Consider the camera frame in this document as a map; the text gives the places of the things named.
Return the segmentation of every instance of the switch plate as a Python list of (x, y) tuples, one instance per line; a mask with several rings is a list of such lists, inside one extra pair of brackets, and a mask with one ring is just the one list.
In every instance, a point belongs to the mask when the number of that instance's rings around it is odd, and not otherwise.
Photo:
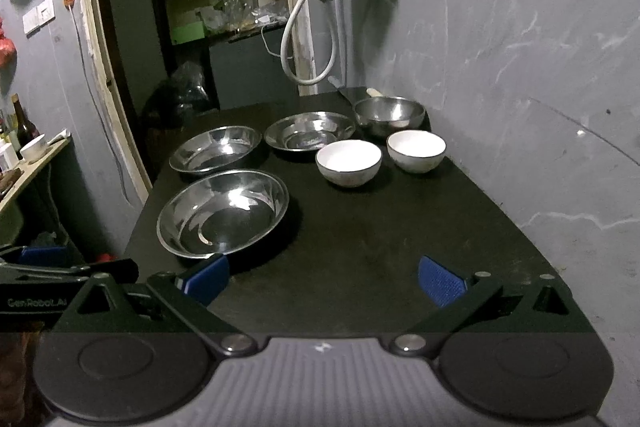
[(22, 16), (22, 26), (24, 26), (24, 34), (29, 35), (40, 27), (38, 20), (38, 9), (29, 10)]
[(55, 18), (56, 14), (53, 11), (53, 0), (46, 0), (38, 4), (38, 22), (40, 26), (45, 25)]

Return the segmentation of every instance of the black table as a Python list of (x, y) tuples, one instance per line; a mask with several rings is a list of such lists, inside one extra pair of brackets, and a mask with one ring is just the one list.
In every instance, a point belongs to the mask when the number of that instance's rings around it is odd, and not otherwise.
[[(253, 105), (201, 117), (176, 146), (222, 125), (244, 124), (263, 132), (284, 116), (308, 110), (353, 114), (337, 93)], [(234, 275), (209, 307), (241, 330), (319, 336), (405, 330), (436, 309), (417, 283), (423, 255), (514, 283), (555, 273), (448, 158), (416, 176), (398, 169), (384, 148), (378, 175), (364, 187), (343, 190), (322, 178), (312, 157), (291, 161), (262, 146), (256, 166), (286, 183), (291, 203), (273, 233), (245, 255), (234, 254)], [(141, 280), (189, 266), (156, 237), (158, 214), (186, 184), (166, 164), (146, 201), (125, 252), (139, 264)]]

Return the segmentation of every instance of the white hose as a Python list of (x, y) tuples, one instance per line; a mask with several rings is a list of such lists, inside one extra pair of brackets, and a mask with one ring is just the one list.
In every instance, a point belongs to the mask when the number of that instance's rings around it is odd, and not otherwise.
[(282, 42), (280, 43), (280, 64), (282, 65), (282, 70), (285, 72), (285, 74), (295, 83), (300, 84), (300, 86), (313, 86), (314, 84), (317, 84), (321, 80), (324, 80), (326, 77), (328, 77), (329, 72), (331, 71), (331, 69), (335, 64), (335, 55), (336, 55), (335, 42), (337, 41), (337, 35), (335, 33), (334, 18), (331, 16), (331, 13), (329, 13), (328, 17), (329, 17), (329, 31), (331, 32), (331, 58), (329, 58), (329, 63), (327, 64), (326, 68), (324, 68), (324, 71), (320, 73), (318, 76), (309, 80), (303, 80), (302, 78), (298, 78), (293, 73), (293, 71), (291, 71), (291, 68), (289, 68), (289, 63), (287, 62), (287, 45), (289, 44), (289, 36), (291, 35), (293, 23), (296, 21), (296, 17), (300, 13), (300, 10), (302, 9), (302, 5), (305, 3), (305, 1), (306, 0), (298, 0), (296, 2), (296, 5), (293, 7), (293, 11), (291, 12), (291, 15), (289, 16), (289, 20), (287, 21), (287, 25), (284, 28), (284, 34), (282, 35)]

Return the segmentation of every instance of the white bowl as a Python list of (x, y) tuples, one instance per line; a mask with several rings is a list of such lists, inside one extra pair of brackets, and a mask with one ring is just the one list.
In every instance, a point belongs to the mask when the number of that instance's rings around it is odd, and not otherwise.
[(360, 187), (378, 173), (382, 152), (363, 140), (342, 140), (323, 147), (316, 154), (322, 176), (340, 187)]
[(33, 163), (38, 161), (47, 152), (47, 141), (44, 139), (44, 134), (41, 134), (37, 138), (31, 140), (27, 145), (20, 149), (20, 154), (25, 161)]
[(399, 168), (407, 172), (423, 174), (440, 165), (447, 144), (436, 134), (407, 130), (387, 138), (386, 148)]

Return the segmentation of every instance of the silver bolt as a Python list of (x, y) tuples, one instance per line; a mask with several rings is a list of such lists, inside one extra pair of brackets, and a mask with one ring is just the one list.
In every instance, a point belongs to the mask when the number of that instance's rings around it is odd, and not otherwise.
[(230, 353), (244, 353), (253, 347), (254, 341), (247, 335), (234, 333), (232, 335), (227, 335), (222, 339), (220, 345)]
[(405, 333), (404, 335), (400, 335), (394, 340), (394, 343), (399, 347), (399, 349), (408, 353), (419, 351), (427, 345), (427, 341), (415, 333)]

